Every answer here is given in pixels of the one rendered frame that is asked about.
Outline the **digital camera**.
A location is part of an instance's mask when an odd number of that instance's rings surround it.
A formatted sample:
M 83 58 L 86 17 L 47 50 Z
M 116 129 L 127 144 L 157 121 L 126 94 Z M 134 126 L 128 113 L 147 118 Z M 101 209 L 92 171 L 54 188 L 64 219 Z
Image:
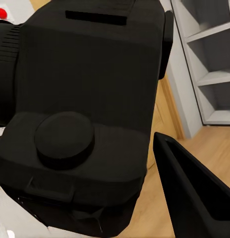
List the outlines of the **digital camera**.
M 160 0 L 51 0 L 0 20 L 0 186 L 47 228 L 129 225 L 173 20 Z

